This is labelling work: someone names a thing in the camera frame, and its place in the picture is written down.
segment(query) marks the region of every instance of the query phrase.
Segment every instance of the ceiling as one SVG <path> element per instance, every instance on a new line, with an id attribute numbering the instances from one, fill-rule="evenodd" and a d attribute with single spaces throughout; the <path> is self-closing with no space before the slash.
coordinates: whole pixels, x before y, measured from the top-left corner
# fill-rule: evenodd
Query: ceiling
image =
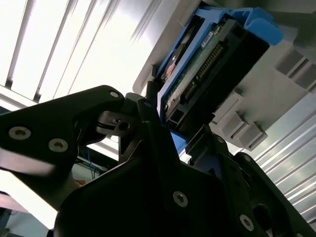
<path id="1" fill-rule="evenodd" d="M 133 90 L 141 93 L 144 82 L 150 78 L 151 66 L 163 60 L 198 3 L 198 0 L 0 1 L 0 31 L 5 32 L 0 38 L 0 106 L 14 111 L 101 84 L 113 86 L 123 94 Z M 252 108 L 248 110 L 248 118 L 266 117 L 264 122 L 269 121 L 265 124 L 267 139 L 246 152 L 311 223 L 316 220 L 316 96 L 278 72 L 276 65 L 293 48 L 313 60 L 315 34 L 305 26 L 314 17 L 316 2 L 218 0 L 217 3 L 227 7 L 262 6 L 282 25 L 286 41 L 270 49 L 239 85 L 240 90 L 247 92 L 246 101 L 257 103 L 244 103 L 244 110 L 247 106 Z M 292 100 L 285 107 L 278 103 L 270 110 L 270 104 L 264 106 L 265 100 L 257 95 L 265 96 L 260 92 L 264 87 L 273 90 L 275 81 L 279 90 L 274 99 L 267 97 L 269 103 L 273 104 L 275 98 L 283 101 L 285 94 Z M 91 147 L 118 158 L 118 144 L 109 138 Z M 234 145 L 230 149 L 241 150 Z"/>

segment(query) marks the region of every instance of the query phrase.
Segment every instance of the cable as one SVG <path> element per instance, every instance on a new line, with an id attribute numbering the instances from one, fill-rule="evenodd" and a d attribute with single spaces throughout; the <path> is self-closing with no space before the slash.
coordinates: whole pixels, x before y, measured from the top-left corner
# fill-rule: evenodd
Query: cable
<path id="1" fill-rule="evenodd" d="M 90 160 L 90 150 L 88 150 L 88 161 L 90 162 L 90 165 L 91 165 L 91 175 L 92 175 L 92 178 L 95 179 L 95 170 L 94 170 L 94 174 L 92 174 L 92 167 L 93 167 L 93 164 L 91 163 L 91 160 Z"/>
<path id="2" fill-rule="evenodd" d="M 80 152 L 81 152 L 81 154 L 83 155 L 83 158 L 87 159 L 87 158 L 85 157 L 84 153 L 83 153 L 81 150 L 80 150 Z M 91 177 L 92 177 L 92 179 L 94 179 L 94 178 L 93 178 L 93 172 L 92 172 L 92 163 L 91 163 L 91 161 L 90 161 L 90 151 L 89 151 L 89 150 L 88 150 L 88 161 L 89 161 L 89 163 L 90 163 Z"/>

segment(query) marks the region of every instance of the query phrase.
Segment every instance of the metal panel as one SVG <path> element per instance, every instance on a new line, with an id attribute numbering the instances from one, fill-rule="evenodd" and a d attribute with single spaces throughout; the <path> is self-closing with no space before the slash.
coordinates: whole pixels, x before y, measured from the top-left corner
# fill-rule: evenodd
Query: metal panel
<path id="1" fill-rule="evenodd" d="M 267 130 L 251 155 L 310 223 L 316 220 L 316 95 L 307 95 Z"/>

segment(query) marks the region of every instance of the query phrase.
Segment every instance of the screw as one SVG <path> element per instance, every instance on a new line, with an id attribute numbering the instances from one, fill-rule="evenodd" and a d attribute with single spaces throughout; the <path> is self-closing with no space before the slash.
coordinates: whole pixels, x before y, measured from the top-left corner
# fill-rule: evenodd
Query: screw
<path id="1" fill-rule="evenodd" d="M 13 127 L 9 130 L 9 136 L 14 140 L 25 140 L 31 136 L 31 131 L 26 127 Z"/>
<path id="2" fill-rule="evenodd" d="M 244 155 L 243 157 L 245 158 L 245 160 L 246 160 L 246 161 L 251 162 L 251 159 L 250 159 L 250 157 L 249 157 L 249 156 Z"/>
<path id="3" fill-rule="evenodd" d="M 247 217 L 246 215 L 240 215 L 239 219 L 242 223 L 242 225 L 249 231 L 253 231 L 255 229 L 255 227 L 253 226 L 252 221 L 250 220 L 249 217 Z"/>
<path id="4" fill-rule="evenodd" d="M 54 138 L 49 141 L 48 147 L 53 152 L 65 152 L 68 149 L 68 143 L 60 138 Z"/>
<path id="5" fill-rule="evenodd" d="M 111 92 L 110 92 L 110 95 L 112 95 L 112 96 L 115 97 L 115 98 L 118 98 L 118 96 L 119 96 L 119 94 L 117 94 L 117 93 L 114 92 L 114 91 L 111 91 Z"/>
<path id="6" fill-rule="evenodd" d="M 217 140 L 218 140 L 220 143 L 224 143 L 224 142 L 225 142 L 224 139 L 221 138 L 221 137 L 217 137 Z"/>
<path id="7" fill-rule="evenodd" d="M 146 106 L 148 106 L 148 107 L 151 107 L 152 105 L 151 104 L 149 104 L 148 102 L 145 102 L 144 103 Z"/>
<path id="8" fill-rule="evenodd" d="M 173 193 L 173 200 L 176 204 L 178 204 L 180 207 L 186 207 L 188 205 L 188 199 L 184 195 L 184 193 L 180 191 L 175 191 Z"/>

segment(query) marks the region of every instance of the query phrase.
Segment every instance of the fluorescent light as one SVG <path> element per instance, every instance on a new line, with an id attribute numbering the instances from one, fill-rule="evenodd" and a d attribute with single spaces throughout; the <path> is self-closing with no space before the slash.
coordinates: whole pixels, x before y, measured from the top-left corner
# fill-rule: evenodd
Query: fluorescent light
<path id="1" fill-rule="evenodd" d="M 12 90 L 33 99 L 68 0 L 35 0 L 13 71 Z"/>
<path id="2" fill-rule="evenodd" d="M 5 180 L 5 182 L 0 182 L 1 191 L 9 194 L 48 229 L 54 228 L 57 216 L 55 208 L 9 171 L 0 170 L 0 179 Z"/>
<path id="3" fill-rule="evenodd" d="M 80 29 L 84 24 L 90 5 L 90 0 L 75 0 L 72 2 L 65 25 L 39 90 L 41 103 L 53 99 L 76 45 Z"/>
<path id="4" fill-rule="evenodd" d="M 113 16 L 99 30 L 69 88 L 70 93 L 102 84 L 114 87 L 123 95 L 132 92 L 135 79 L 153 49 L 149 40 L 143 40 L 142 44 L 130 41 L 150 1 L 146 3 L 136 7 L 133 1 L 125 1 L 111 11 Z"/>
<path id="5" fill-rule="evenodd" d="M 59 98 L 69 94 L 69 91 L 74 83 L 74 80 L 76 79 L 78 71 L 81 68 L 82 62 L 85 60 L 90 46 L 94 41 L 95 35 L 97 34 L 97 31 L 102 24 L 102 20 L 104 18 L 108 5 L 109 0 L 98 0 L 94 5 L 90 17 L 84 27 L 84 30 L 79 37 L 76 47 L 74 48 L 74 51 L 62 76 L 54 98 Z M 90 84 L 93 76 L 91 75 L 92 70 L 93 69 L 90 70 L 90 75 L 85 78 L 85 81 L 87 81 L 88 83 L 85 84 L 84 89 L 94 87 L 94 85 Z"/>
<path id="6" fill-rule="evenodd" d="M 36 105 L 36 102 L 34 102 L 33 100 L 30 100 L 22 95 L 19 95 L 18 93 L 5 88 L 4 86 L 0 86 L 0 94 L 4 95 L 5 97 L 8 97 L 14 101 L 17 102 L 17 104 L 20 105 L 16 105 L 18 108 L 22 108 L 22 107 L 28 107 L 28 106 L 33 106 Z"/>
<path id="7" fill-rule="evenodd" d="M 9 111 L 16 111 L 16 110 L 19 110 L 20 108 L 5 101 L 5 100 L 0 100 L 0 106 L 9 110 Z"/>
<path id="8" fill-rule="evenodd" d="M 108 156 L 112 159 L 115 159 L 115 160 L 119 160 L 119 155 L 118 153 L 114 153 L 114 152 L 111 152 L 103 147 L 101 147 L 100 145 L 98 145 L 97 143 L 95 144 L 90 144 L 88 145 L 87 147 L 101 153 L 101 154 L 104 154 L 105 156 Z"/>
<path id="9" fill-rule="evenodd" d="M 19 35 L 25 0 L 0 1 L 0 84 L 5 85 Z"/>

